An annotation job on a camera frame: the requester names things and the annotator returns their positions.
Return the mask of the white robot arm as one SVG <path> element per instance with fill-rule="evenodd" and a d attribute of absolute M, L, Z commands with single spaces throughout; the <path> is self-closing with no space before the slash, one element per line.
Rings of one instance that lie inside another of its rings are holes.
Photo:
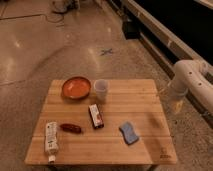
<path fill-rule="evenodd" d="M 181 111 L 183 98 L 191 92 L 199 102 L 213 113 L 213 84 L 205 75 L 209 65 L 204 60 L 180 60 L 173 66 L 174 77 L 166 90 L 174 114 Z"/>

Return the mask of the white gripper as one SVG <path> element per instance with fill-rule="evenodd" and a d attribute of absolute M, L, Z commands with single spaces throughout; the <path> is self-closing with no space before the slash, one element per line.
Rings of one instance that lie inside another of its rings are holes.
<path fill-rule="evenodd" d="M 183 99 L 188 93 L 188 88 L 181 82 L 172 80 L 166 88 L 169 107 L 173 114 L 178 114 L 183 106 Z"/>

